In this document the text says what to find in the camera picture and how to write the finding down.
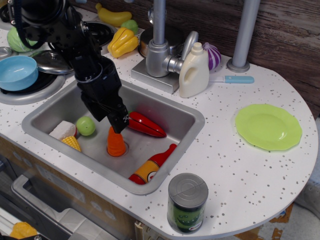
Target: knife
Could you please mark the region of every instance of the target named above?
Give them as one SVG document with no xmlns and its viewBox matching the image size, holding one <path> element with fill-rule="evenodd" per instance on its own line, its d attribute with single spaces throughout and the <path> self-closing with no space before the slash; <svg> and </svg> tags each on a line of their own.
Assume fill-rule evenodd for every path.
<svg viewBox="0 0 320 240">
<path fill-rule="evenodd" d="M 209 82 L 221 82 L 226 84 L 252 84 L 255 79 L 252 76 L 210 76 Z"/>
</svg>

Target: black robotic arm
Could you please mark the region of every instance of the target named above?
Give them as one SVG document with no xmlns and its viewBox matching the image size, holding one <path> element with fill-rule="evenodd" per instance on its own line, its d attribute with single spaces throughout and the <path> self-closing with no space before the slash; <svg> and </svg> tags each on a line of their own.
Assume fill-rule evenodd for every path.
<svg viewBox="0 0 320 240">
<path fill-rule="evenodd" d="M 122 86 L 115 64 L 101 48 L 68 0 L 9 0 L 11 24 L 31 49 L 48 43 L 74 70 L 81 99 L 100 122 L 107 116 L 116 133 L 128 124 L 126 106 L 119 97 Z M 37 41 L 30 46 L 28 40 Z"/>
</svg>

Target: can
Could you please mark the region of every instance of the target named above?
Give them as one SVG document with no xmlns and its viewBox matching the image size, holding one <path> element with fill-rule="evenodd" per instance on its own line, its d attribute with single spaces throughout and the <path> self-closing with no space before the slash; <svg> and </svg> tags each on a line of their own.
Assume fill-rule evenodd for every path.
<svg viewBox="0 0 320 240">
<path fill-rule="evenodd" d="M 204 220 L 209 194 L 207 184 L 195 174 L 181 173 L 169 183 L 168 193 L 167 219 L 170 226 L 183 234 L 197 231 Z"/>
</svg>

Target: detergent bottle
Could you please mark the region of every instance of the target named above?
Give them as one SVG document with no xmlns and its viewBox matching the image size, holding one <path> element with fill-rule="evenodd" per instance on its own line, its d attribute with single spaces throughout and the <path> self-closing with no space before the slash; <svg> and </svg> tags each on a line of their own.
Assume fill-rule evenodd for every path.
<svg viewBox="0 0 320 240">
<path fill-rule="evenodd" d="M 195 42 L 186 56 L 179 75 L 179 93 L 192 97 L 206 89 L 209 83 L 209 57 L 200 42 Z"/>
</svg>

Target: toy food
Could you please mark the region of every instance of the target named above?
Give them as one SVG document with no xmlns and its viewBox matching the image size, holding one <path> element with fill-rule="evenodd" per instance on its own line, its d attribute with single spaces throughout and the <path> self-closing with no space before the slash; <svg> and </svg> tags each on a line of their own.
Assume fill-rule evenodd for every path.
<svg viewBox="0 0 320 240">
<path fill-rule="evenodd" d="M 132 30 L 134 32 L 134 35 L 136 35 L 138 33 L 138 24 L 133 19 L 125 21 L 124 23 L 121 24 L 121 27 Z"/>
<path fill-rule="evenodd" d="M 129 11 L 113 12 L 102 7 L 101 3 L 95 5 L 95 9 L 98 11 L 99 19 L 114 27 L 120 27 L 122 23 L 132 18 L 132 14 Z"/>
<path fill-rule="evenodd" d="M 107 48 L 114 58 L 119 58 L 135 50 L 138 45 L 139 40 L 135 33 L 126 27 L 121 27 L 116 31 Z"/>
<path fill-rule="evenodd" d="M 208 52 L 209 70 L 215 69 L 221 62 L 221 54 L 218 48 L 206 42 L 202 48 Z"/>
<path fill-rule="evenodd" d="M 17 32 L 17 29 L 15 27 L 12 27 L 7 36 L 6 36 L 6 40 L 8 41 L 8 44 L 10 46 L 10 48 L 12 48 L 14 51 L 18 52 L 18 53 L 23 53 L 23 52 L 30 52 L 32 51 L 32 49 L 26 47 Z M 36 41 L 31 41 L 27 39 L 27 42 L 33 46 L 35 45 L 37 42 Z"/>
<path fill-rule="evenodd" d="M 77 134 L 76 125 L 68 121 L 60 122 L 52 132 L 49 133 L 50 136 L 55 139 L 62 140 L 66 137 L 75 136 Z"/>
<path fill-rule="evenodd" d="M 150 157 L 134 172 L 134 174 L 129 177 L 129 179 L 139 185 L 150 182 L 176 147 L 177 145 L 172 143 L 165 152 L 161 152 Z"/>
<path fill-rule="evenodd" d="M 166 132 L 146 116 L 132 111 L 129 113 L 129 128 L 154 137 L 165 138 Z"/>
<path fill-rule="evenodd" d="M 62 139 L 62 142 L 64 142 L 65 144 L 69 145 L 70 147 L 81 152 L 81 147 L 80 147 L 79 142 L 75 136 L 68 136 L 68 137 Z"/>
<path fill-rule="evenodd" d="M 121 133 L 115 133 L 111 126 L 107 138 L 107 151 L 111 156 L 119 157 L 126 152 L 126 145 Z"/>
<path fill-rule="evenodd" d="M 79 133 L 83 136 L 89 136 L 96 130 L 95 122 L 89 116 L 80 117 L 75 124 Z"/>
<path fill-rule="evenodd" d="M 10 237 L 16 239 L 24 239 L 28 237 L 32 237 L 37 235 L 37 230 L 34 229 L 26 222 L 17 222 L 13 225 L 12 232 L 10 233 Z"/>
</svg>

